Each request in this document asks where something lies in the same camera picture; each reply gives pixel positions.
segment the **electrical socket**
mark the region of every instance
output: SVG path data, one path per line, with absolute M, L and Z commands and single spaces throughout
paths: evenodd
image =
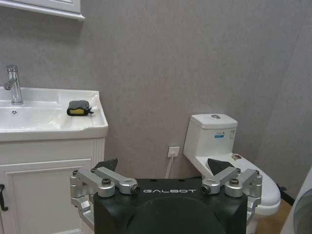
M 177 157 L 179 155 L 180 146 L 169 146 L 167 157 Z

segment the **floor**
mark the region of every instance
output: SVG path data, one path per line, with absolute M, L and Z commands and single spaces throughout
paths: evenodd
M 261 220 L 258 223 L 256 234 L 278 234 L 282 230 L 284 222 L 291 211 L 291 205 L 286 201 L 281 201 L 281 206 L 277 214 Z

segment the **white sink basin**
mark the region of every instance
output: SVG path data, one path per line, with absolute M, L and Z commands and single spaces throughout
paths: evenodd
M 11 91 L 0 88 L 0 141 L 102 138 L 108 124 L 98 91 L 21 89 L 24 104 L 11 104 Z M 68 116 L 68 103 L 87 100 L 93 114 Z

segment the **toilet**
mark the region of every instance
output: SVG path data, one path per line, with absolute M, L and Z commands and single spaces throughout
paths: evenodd
M 204 178 L 213 176 L 208 159 L 229 162 L 242 172 L 248 168 L 260 171 L 263 177 L 261 204 L 256 207 L 246 231 L 246 234 L 254 234 L 259 219 L 278 211 L 281 196 L 277 185 L 267 174 L 241 155 L 233 154 L 236 129 L 237 121 L 227 115 L 192 115 L 183 153 Z

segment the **faucet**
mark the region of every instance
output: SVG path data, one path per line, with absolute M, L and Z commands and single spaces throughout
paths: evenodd
M 9 81 L 4 85 L 5 90 L 11 90 L 12 105 L 22 105 L 23 98 L 20 91 L 19 72 L 16 65 L 6 66 Z

